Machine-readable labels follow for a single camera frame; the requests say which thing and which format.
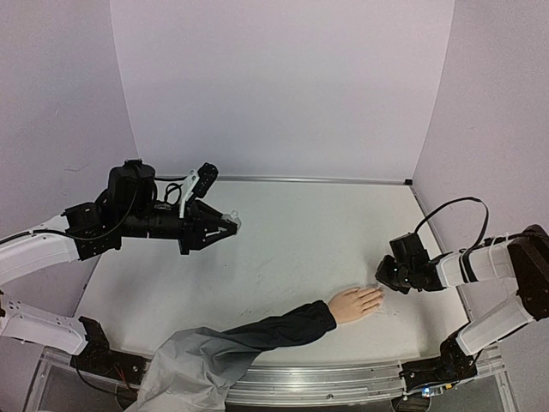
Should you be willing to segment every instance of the gray sleeve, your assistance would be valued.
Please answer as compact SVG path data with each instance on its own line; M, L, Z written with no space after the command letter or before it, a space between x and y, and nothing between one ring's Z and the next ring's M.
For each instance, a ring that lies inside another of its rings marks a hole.
M226 332L208 328L176 332L154 355L137 408L139 412L225 410L229 389L261 352L314 342L335 327L329 308L319 300Z
M208 328L176 332L154 355L139 390L138 410L225 410L229 388L260 353Z

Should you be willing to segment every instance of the black cable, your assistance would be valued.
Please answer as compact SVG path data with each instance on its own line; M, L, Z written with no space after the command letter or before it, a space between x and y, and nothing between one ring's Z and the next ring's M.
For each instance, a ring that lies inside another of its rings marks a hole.
M473 369L473 367L477 364L477 360L480 358L483 350L484 349L481 349L479 353L474 357L473 363L471 364L471 368L469 370Z
M419 231L419 229L424 225L426 224L434 215L436 215L438 212L440 212L442 209L450 206L451 204L454 204L454 203L458 203L458 202L466 202L466 201L470 201L470 202L476 202L476 203L482 203L482 205L484 206L485 208L485 211L486 211L486 215L485 215L485 219L484 219L484 223L482 225L482 230L480 231L480 234L479 234L479 238L477 238L477 240L474 242L473 246L472 247L475 247L477 245L480 244L480 242L482 242L482 239L484 238L485 234L486 234L486 229L488 227L488 219L489 219L489 216L490 216L490 211L488 209L488 206L486 206L486 204L478 199L477 197L459 197L457 199L454 199L454 200L450 200L449 202L446 202L440 206L438 206L436 209L434 209L429 215L427 215L420 223L419 225L415 228L415 230L413 231L414 233L417 233Z
M151 185L151 192L152 192L152 196L151 196L150 201L148 202L148 205L145 206L145 208L143 209L143 211L141 213L136 215L137 219L142 219L145 216L150 215L150 213L154 209L154 205L156 204L156 198L158 196L158 187L156 187L155 182L153 182L153 184Z
M30 232L21 232L21 233L13 234L13 235L7 237L6 239L0 240L0 245L3 245L4 243L11 242L12 240L15 240L15 239L23 238L23 237L28 236L30 234L31 234Z
M183 182L187 177L184 178L154 178L154 180L158 180L159 182Z
M116 231L119 227L121 227L124 224L124 222L126 221L126 219L128 218L128 216L130 215L131 208L133 208L134 204L136 203L137 193L139 192L139 182L141 182L141 175L139 174L139 171L137 173L137 176L138 176L139 179L137 181L136 192L134 193L134 196L131 199L131 203L130 203L130 206L128 207L128 210L126 211L126 214L124 215L124 217L122 219L120 219L120 222L117 223L117 225L115 227L113 227L111 230L109 230L108 232L103 233L99 236L95 236L93 238L81 238L79 236L75 236L74 234L61 232L60 230L55 230L55 229L36 229L36 230L33 230L32 232L27 230L26 232L13 234L13 235L9 236L8 238L0 240L0 245L3 245L4 243L8 243L12 240L19 239L19 238L22 238L22 237L25 237L25 236L32 236L36 233L38 233L38 234L40 234L40 233L57 234L59 236L64 236L65 238L69 238L69 239L73 239L73 240L80 240L80 241L94 241L94 240L103 239L105 236L108 236L109 234Z
M511 234L507 239L516 239L516 238L539 238L539 239L549 241L549 236L544 235L543 233L536 233L536 232L515 233L515 234Z
M164 191L164 203L169 204L170 206L176 206L181 202L181 197L183 197L183 190L181 189L183 185L178 185L177 183L170 183L168 186L166 186L166 190ZM175 201L175 203L168 202L168 197L174 192L179 191L178 200Z
M126 401L131 401L131 402L135 402L136 400L133 398L133 397L125 397L124 395L121 395L119 393L116 393L116 392L111 392L111 391L108 391L107 389L103 389L103 388L99 388L98 386L95 386L95 385L92 385L90 384L87 380L84 379L84 377L82 376L81 372L80 372L80 369L78 369L78 366L75 364L75 370L76 370L76 374L78 375L78 377L80 378L80 380L86 384L87 386L89 386L90 388L93 388L95 389L96 391L99 391L99 392L103 392L103 393L106 393L107 395L113 395L116 399L120 398L120 399L125 399Z

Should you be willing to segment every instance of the red wire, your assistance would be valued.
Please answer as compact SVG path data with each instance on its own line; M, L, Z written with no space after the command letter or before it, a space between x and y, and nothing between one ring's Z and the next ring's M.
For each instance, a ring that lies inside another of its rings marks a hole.
M118 369L118 367L115 365L114 366L114 370L117 371L118 373L118 376L121 378L121 380L125 383L126 387L128 388L128 391L130 392L137 392L134 388L132 388L130 386L130 384L128 383L128 381L126 380L126 377L124 376L124 370L122 369L122 367L120 367Z

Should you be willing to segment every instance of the white bracket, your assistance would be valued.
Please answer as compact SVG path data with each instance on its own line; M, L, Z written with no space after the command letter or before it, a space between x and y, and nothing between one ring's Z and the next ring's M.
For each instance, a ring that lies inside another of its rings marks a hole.
M67 218L59 215L33 229L64 232L68 227ZM78 257L75 241L57 234L39 233L13 240L0 247L0 286L36 270L72 262Z
M467 356L478 354L534 318L522 305L519 296L510 296L482 317L468 324L455 339Z
M76 318L66 318L25 305L8 295L0 295L0 336L37 342L79 354L87 345L84 325Z
M185 178L183 184L181 185L181 203L179 204L179 218L183 219L185 217L185 204L192 196L192 191L195 188L196 184L200 180L200 176L195 169L189 172L189 175Z

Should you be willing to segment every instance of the fingers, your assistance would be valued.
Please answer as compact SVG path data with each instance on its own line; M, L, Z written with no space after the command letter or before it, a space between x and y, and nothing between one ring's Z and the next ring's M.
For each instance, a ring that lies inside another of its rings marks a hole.
M368 308L364 309L364 311L362 311L362 316L367 316L370 313L374 313L377 309L379 309L380 305L381 304L377 304L377 305L374 305L372 307L368 307Z
M344 290L342 293L343 294L356 294L359 290L360 290L360 288L350 288L350 289Z
M369 295L369 294L373 294L375 292L379 291L378 288L366 288L366 289L359 289L357 291L357 295L360 297L360 298L364 298L365 296Z
M365 304L373 300L376 300L377 298L380 298L380 297L381 298L383 297L383 290L375 289L372 292L363 295L361 298L359 298L359 300L360 300L360 303Z
M364 311L364 310L367 310L367 309L369 309L371 307L374 307L374 306L379 307L382 304L382 302L383 302L383 296L379 296L374 300L369 300L366 303L363 303L362 304L362 310Z

